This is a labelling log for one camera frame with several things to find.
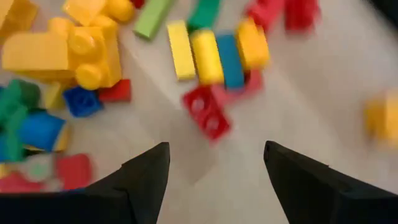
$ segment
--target teal block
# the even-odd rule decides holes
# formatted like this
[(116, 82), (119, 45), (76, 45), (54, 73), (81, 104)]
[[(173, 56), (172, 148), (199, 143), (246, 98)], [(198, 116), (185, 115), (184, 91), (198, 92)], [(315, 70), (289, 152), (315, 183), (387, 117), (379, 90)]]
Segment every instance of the teal block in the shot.
[(165, 18), (170, 6), (175, 0), (150, 0), (141, 11), (134, 32), (149, 40), (153, 39), (159, 30), (160, 23)]
[(220, 11), (220, 0), (198, 0), (198, 4), (189, 18), (188, 30), (211, 29)]

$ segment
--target toy block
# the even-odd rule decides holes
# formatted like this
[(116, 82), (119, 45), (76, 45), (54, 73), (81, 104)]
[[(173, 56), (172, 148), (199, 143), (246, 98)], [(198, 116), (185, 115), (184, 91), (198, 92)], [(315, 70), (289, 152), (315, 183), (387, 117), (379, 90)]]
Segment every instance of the toy block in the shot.
[(86, 117), (102, 110), (103, 105), (98, 100), (95, 92), (85, 90), (78, 86), (63, 93), (69, 111), (75, 117)]
[(186, 93), (183, 104), (199, 128), (212, 141), (230, 130), (229, 121), (211, 94), (209, 86), (199, 86)]
[(20, 172), (11, 172), (6, 177), (0, 179), (1, 193), (38, 193), (42, 190), (42, 183), (33, 183), (25, 180)]
[(16, 32), (29, 30), (37, 14), (37, 6), (29, 0), (0, 1), (0, 45)]
[(223, 83), (224, 74), (216, 37), (211, 30), (198, 30), (192, 37), (192, 48), (202, 85)]
[(263, 69), (269, 59), (267, 39), (250, 18), (243, 20), (237, 30), (238, 50), (245, 71)]
[(131, 101), (131, 82), (129, 79), (120, 80), (111, 88), (99, 89), (98, 99), (101, 102)]
[(87, 154), (58, 158), (55, 167), (57, 177), (63, 184), (63, 190), (86, 187), (93, 179), (93, 168)]
[(264, 32), (269, 32), (276, 19), (282, 14), (286, 0), (262, 0), (250, 3), (246, 15), (254, 19)]
[(247, 72), (244, 77), (246, 80), (242, 90), (229, 91), (222, 85), (212, 85), (210, 87), (211, 93), (220, 108), (233, 104), (240, 99), (250, 97), (264, 88), (262, 75), (259, 70)]
[(179, 80), (195, 78), (191, 45), (185, 21), (175, 21), (167, 25), (170, 46), (174, 59), (175, 73)]
[(217, 35), (216, 41), (223, 66), (225, 87), (230, 90), (243, 88), (244, 73), (235, 36), (233, 34)]
[(153, 39), (160, 23), (166, 17), (175, 0), (150, 0), (146, 3), (134, 26), (134, 32), (146, 39)]
[(211, 29), (220, 11), (220, 0), (198, 0), (197, 6), (188, 20), (190, 32)]
[(122, 77), (117, 33), (100, 27), (76, 27), (68, 46), (76, 66), (76, 80), (87, 90), (109, 88)]
[(320, 14), (317, 0), (288, 0), (285, 7), (285, 28), (305, 32), (312, 29)]
[(43, 182), (53, 176), (54, 161), (51, 154), (30, 156), (18, 167), (25, 180), (33, 183)]

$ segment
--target lego brick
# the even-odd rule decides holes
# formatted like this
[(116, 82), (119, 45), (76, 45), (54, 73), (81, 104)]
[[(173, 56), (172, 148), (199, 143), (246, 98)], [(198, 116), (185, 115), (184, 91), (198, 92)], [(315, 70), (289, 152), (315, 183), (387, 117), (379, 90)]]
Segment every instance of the lego brick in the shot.
[(211, 29), (218, 17), (220, 0), (198, 0), (197, 6), (188, 20), (190, 32)]
[(37, 14), (37, 6), (29, 0), (0, 1), (0, 45), (16, 32), (29, 30)]
[(131, 82), (129, 79), (120, 80), (111, 88), (98, 90), (98, 99), (101, 102), (131, 101)]
[(182, 101), (193, 120), (210, 140), (215, 141), (230, 130), (230, 123), (213, 98), (209, 86), (199, 86), (186, 93)]
[(317, 0), (289, 0), (285, 7), (285, 28), (290, 31), (309, 31), (319, 15)]
[(24, 145), (52, 152), (65, 120), (46, 112), (29, 114), (23, 120), (18, 136)]
[(55, 167), (63, 190), (86, 187), (93, 179), (91, 161), (86, 154), (58, 158)]
[(244, 73), (235, 36), (233, 34), (217, 35), (216, 41), (223, 66), (225, 87), (230, 90), (243, 88)]
[(146, 39), (153, 39), (175, 0), (148, 0), (134, 26), (134, 32)]
[(202, 85), (223, 83), (224, 74), (216, 37), (211, 30), (198, 30), (192, 37), (192, 48)]
[(75, 117), (86, 117), (102, 110), (103, 105), (98, 100), (95, 92), (85, 90), (78, 86), (63, 93), (71, 114)]
[(185, 21), (171, 22), (167, 25), (167, 31), (177, 78), (179, 80), (195, 78), (195, 64)]
[(248, 98), (264, 88), (262, 75), (259, 70), (252, 70), (245, 74), (244, 88), (239, 91), (229, 91), (222, 85), (212, 85), (211, 92), (220, 108), (231, 105), (238, 100)]
[(246, 15), (254, 19), (264, 32), (269, 32), (276, 19), (282, 15), (286, 0), (263, 0), (250, 3)]
[(236, 39), (245, 71), (260, 70), (267, 65), (270, 55), (266, 36), (251, 18), (239, 24)]
[(69, 36), (68, 46), (81, 87), (96, 90), (120, 81), (117, 33), (108, 33), (100, 27), (76, 27)]

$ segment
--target floor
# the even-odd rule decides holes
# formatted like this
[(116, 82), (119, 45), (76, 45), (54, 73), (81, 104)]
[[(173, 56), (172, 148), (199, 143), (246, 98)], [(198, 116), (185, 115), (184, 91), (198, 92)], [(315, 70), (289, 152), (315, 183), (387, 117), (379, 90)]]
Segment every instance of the floor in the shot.
[[(62, 15), (62, 0), (41, 6), (34, 29)], [(231, 30), (248, 0), (223, 1), (217, 31)], [(167, 20), (187, 18), (193, 0), (176, 0)], [(314, 34), (287, 36), (282, 20), (267, 36), (272, 65), (266, 88), (227, 109), (233, 130), (217, 144), (197, 130), (180, 96), (196, 82), (177, 83), (165, 26), (152, 42), (120, 33), (131, 104), (106, 105), (74, 126), (70, 153), (88, 152), (100, 179), (161, 141), (170, 142), (169, 184), (158, 223), (287, 223), (262, 160), (265, 141), (297, 152), (370, 184), (398, 193), (398, 155), (370, 141), (362, 127), (369, 96), (398, 83), (398, 40), (362, 0), (320, 0)], [(1, 72), (1, 83), (11, 74)]]

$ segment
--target black object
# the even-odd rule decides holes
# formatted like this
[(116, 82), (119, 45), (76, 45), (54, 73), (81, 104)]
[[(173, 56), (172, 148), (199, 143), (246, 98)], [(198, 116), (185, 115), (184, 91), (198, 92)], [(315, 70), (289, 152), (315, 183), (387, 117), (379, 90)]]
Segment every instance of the black object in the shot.
[(267, 141), (264, 162), (291, 224), (398, 223), (398, 196)]
[(84, 190), (0, 194), (1, 223), (156, 223), (169, 165), (163, 142)]

